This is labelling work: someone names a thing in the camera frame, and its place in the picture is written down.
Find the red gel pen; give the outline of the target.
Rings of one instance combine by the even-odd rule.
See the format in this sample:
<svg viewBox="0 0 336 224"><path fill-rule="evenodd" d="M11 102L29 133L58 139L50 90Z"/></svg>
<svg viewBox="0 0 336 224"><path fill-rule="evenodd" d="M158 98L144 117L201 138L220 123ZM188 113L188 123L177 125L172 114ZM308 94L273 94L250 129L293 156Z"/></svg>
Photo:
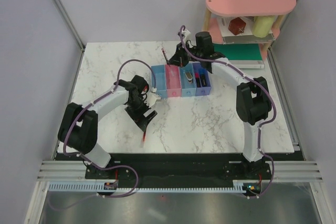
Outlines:
<svg viewBox="0 0 336 224"><path fill-rule="evenodd" d="M165 61L166 61L166 64L169 65L170 63L169 63L169 60L168 60L168 57L167 57L167 54L166 54L164 48L161 48L161 52L162 52L162 54L163 54L163 56L164 56L164 59L165 59Z"/></svg>

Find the grey white eraser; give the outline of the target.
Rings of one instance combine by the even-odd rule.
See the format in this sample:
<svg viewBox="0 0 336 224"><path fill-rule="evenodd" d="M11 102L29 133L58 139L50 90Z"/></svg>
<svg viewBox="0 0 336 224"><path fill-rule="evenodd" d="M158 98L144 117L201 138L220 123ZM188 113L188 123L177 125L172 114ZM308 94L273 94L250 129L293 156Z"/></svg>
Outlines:
<svg viewBox="0 0 336 224"><path fill-rule="evenodd" d="M185 71L185 78L188 81L188 83L192 83L193 82L193 75L189 72L189 71Z"/></svg>

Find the pink drawer bin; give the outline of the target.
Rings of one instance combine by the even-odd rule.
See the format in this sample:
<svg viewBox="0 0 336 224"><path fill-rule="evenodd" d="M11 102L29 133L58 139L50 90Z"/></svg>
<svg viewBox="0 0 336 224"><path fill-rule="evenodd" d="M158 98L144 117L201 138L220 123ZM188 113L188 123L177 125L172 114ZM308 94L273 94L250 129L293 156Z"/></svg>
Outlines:
<svg viewBox="0 0 336 224"><path fill-rule="evenodd" d="M179 67L165 65L165 78L167 97L180 97L182 95L182 88Z"/></svg>

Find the pink cap black highlighter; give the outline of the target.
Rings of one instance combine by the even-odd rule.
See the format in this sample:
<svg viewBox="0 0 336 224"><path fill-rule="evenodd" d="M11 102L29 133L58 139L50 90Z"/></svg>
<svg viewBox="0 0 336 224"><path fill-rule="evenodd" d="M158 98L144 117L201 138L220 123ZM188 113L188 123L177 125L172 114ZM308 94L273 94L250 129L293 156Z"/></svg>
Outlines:
<svg viewBox="0 0 336 224"><path fill-rule="evenodd" d="M201 87L201 81L200 81L198 72L195 72L195 82L196 82L197 88L200 88Z"/></svg>

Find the light blue drawer bin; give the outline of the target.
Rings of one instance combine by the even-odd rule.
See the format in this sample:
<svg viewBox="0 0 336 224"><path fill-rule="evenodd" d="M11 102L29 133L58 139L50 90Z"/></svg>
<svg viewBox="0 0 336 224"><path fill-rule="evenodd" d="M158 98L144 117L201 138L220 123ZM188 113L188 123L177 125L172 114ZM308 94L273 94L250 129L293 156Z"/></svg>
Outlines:
<svg viewBox="0 0 336 224"><path fill-rule="evenodd" d="M156 94L162 99L167 98L165 65L156 65L151 67L156 79Z"/></svg>

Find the blue cap black highlighter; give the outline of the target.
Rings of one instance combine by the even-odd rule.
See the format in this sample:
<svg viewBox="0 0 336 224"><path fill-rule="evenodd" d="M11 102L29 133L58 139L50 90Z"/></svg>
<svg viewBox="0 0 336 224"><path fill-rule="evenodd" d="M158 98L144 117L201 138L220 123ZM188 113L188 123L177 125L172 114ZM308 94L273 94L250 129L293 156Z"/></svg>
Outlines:
<svg viewBox="0 0 336 224"><path fill-rule="evenodd" d="M206 74L205 74L204 69L199 70L199 76L200 76L200 81L201 81L202 87L206 87L207 86L207 79L206 79Z"/></svg>

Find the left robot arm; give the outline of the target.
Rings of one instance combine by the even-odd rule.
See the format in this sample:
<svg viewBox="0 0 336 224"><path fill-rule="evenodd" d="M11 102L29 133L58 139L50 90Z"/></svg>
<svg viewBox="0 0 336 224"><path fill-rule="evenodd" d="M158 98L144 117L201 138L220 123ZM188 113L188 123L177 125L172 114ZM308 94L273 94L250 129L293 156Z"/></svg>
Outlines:
<svg viewBox="0 0 336 224"><path fill-rule="evenodd" d="M97 167L97 173L103 178L111 178L115 165L111 155L98 144L98 123L114 109L124 105L125 111L138 128L146 134L149 123L157 115L153 106L161 97L156 88L149 88L141 76L131 81L119 80L103 94L84 104L70 103L64 112L58 131L58 140L66 147Z"/></svg>

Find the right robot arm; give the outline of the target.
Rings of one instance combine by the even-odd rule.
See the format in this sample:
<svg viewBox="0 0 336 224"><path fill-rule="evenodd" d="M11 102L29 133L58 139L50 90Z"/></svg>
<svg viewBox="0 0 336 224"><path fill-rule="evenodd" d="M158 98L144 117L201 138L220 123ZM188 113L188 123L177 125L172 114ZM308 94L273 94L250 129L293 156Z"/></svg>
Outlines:
<svg viewBox="0 0 336 224"><path fill-rule="evenodd" d="M195 46L188 45L189 35L190 32L182 26L178 32L180 43L167 63L185 67L191 61L198 61L207 72L224 79L236 90L236 112L244 123L245 138L240 172L245 178L254 178L266 165L261 148L261 128L269 123L269 112L276 111L267 81L246 74L223 53L215 51L209 32L197 33Z"/></svg>

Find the white book on shelf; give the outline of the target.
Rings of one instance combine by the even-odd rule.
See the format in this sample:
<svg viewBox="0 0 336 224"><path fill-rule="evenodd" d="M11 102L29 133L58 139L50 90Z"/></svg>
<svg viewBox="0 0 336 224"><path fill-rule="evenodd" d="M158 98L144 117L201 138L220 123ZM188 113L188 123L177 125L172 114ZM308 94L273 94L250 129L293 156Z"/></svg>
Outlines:
<svg viewBox="0 0 336 224"><path fill-rule="evenodd" d="M273 42L280 34L280 29L271 28L269 34L264 38L259 38L253 35L254 20L253 17L240 17L242 21L246 23L243 33L234 35L229 29L229 23L234 17L216 17L216 21L219 27L223 44L262 44L267 42Z"/></svg>

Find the green grey book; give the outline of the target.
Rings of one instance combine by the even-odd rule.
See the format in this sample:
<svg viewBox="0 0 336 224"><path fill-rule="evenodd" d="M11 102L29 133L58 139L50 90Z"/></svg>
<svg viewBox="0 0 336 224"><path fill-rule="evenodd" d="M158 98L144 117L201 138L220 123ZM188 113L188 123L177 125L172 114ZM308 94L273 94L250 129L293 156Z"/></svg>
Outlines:
<svg viewBox="0 0 336 224"><path fill-rule="evenodd" d="M214 44L216 52L221 52L239 69L263 69L265 67L257 44Z"/></svg>

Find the dark red cube box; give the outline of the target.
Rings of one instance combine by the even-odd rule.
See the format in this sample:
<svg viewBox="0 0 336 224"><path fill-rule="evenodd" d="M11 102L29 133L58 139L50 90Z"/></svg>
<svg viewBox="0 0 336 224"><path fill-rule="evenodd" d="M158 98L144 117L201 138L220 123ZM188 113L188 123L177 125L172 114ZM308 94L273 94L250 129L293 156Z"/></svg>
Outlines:
<svg viewBox="0 0 336 224"><path fill-rule="evenodd" d="M240 17L234 18L229 22L228 30L235 36L245 32L246 22Z"/></svg>

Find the pink wooden shelf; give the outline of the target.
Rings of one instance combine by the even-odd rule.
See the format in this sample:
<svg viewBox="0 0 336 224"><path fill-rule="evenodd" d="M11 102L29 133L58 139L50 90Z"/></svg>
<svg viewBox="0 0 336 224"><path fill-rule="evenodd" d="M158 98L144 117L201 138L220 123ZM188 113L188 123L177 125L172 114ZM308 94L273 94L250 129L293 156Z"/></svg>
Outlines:
<svg viewBox="0 0 336 224"><path fill-rule="evenodd" d="M293 11L296 3L296 0L205 0L202 30L210 32L214 43L222 44L224 40L213 14L221 17L273 16L276 21L271 30L278 37L282 21Z"/></svg>

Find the pale yellow cylinder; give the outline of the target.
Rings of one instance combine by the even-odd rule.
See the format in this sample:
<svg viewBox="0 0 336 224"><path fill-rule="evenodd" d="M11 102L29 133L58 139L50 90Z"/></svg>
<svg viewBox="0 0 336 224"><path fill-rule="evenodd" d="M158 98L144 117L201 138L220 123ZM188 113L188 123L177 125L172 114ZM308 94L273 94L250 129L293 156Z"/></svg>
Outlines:
<svg viewBox="0 0 336 224"><path fill-rule="evenodd" d="M266 37L274 23L274 16L255 16L252 34L258 38Z"/></svg>

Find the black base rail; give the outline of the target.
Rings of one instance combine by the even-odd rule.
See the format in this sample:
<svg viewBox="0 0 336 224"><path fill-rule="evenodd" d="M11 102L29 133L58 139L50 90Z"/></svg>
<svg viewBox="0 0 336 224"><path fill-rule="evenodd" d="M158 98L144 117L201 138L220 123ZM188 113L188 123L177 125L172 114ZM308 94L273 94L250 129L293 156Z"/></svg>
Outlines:
<svg viewBox="0 0 336 224"><path fill-rule="evenodd" d="M131 154L113 153L111 166L101 171L92 165L85 179L117 179L121 187L139 188L229 187L234 180L266 181L271 169L265 159L255 163L241 154Z"/></svg>

